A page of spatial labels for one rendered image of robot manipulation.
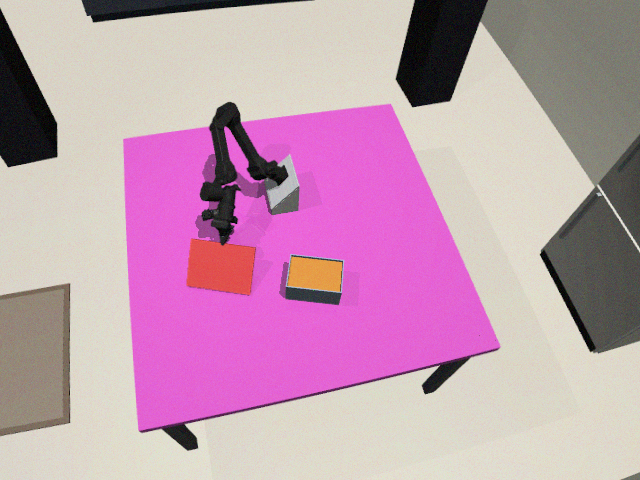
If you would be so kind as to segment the red lid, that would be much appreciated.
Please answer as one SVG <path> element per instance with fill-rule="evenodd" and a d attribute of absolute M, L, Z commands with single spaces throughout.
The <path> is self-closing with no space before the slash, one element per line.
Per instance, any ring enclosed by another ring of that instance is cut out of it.
<path fill-rule="evenodd" d="M 191 239 L 190 287 L 250 295 L 256 247 Z"/>

